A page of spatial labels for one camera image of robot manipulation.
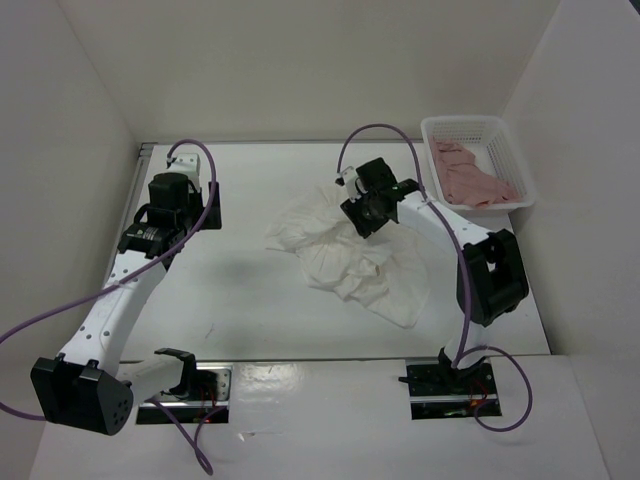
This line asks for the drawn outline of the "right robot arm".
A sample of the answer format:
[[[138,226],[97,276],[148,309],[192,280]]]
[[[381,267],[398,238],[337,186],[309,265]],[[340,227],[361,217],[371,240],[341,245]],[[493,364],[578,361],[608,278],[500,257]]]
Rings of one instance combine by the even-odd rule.
[[[342,170],[336,184],[346,189],[348,199],[340,208],[361,237],[393,222],[454,252],[455,298],[462,323],[440,350],[437,372],[443,389],[463,391],[488,350],[483,344],[486,330],[529,295],[515,235],[465,219],[431,198],[416,180],[397,180],[381,157]]]

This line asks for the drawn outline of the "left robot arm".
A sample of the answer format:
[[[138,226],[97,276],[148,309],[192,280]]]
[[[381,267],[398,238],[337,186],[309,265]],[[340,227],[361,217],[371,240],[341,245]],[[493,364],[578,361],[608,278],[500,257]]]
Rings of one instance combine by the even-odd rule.
[[[219,211],[204,211],[196,167],[172,166],[148,185],[149,200],[117,245],[107,294],[53,359],[39,358],[30,378],[46,421],[112,436],[132,409],[168,392],[184,400],[198,390],[194,354],[160,348],[129,372],[119,364],[147,300],[164,279],[175,246],[190,231],[218,229]]]

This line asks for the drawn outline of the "white skirt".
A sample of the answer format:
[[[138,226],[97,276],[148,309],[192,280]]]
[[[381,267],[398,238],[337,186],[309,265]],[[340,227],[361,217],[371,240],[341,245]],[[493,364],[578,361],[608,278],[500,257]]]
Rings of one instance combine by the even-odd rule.
[[[266,247],[295,255],[309,287],[413,328],[431,290],[427,241],[393,222],[362,238],[340,209],[347,199],[336,185],[310,188],[268,226]]]

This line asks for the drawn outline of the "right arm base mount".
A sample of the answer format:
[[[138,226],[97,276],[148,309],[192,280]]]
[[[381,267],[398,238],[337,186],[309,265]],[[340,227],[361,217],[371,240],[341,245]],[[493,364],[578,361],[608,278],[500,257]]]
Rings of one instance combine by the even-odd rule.
[[[493,369],[488,361],[468,369],[461,377],[448,377],[437,361],[407,361],[398,378],[408,389],[413,420],[474,419],[502,415]]]

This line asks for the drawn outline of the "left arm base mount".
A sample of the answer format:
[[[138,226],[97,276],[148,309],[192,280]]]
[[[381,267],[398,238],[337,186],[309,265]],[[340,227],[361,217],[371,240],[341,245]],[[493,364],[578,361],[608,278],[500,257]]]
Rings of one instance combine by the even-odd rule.
[[[233,364],[198,361],[197,379],[186,394],[169,390],[180,383],[182,363],[179,360],[145,361],[135,365],[130,381],[134,399],[139,401],[137,425],[166,425],[169,417],[152,402],[143,402],[148,394],[165,407],[181,424],[196,425],[209,415],[206,423],[225,424],[229,420],[229,401]]]

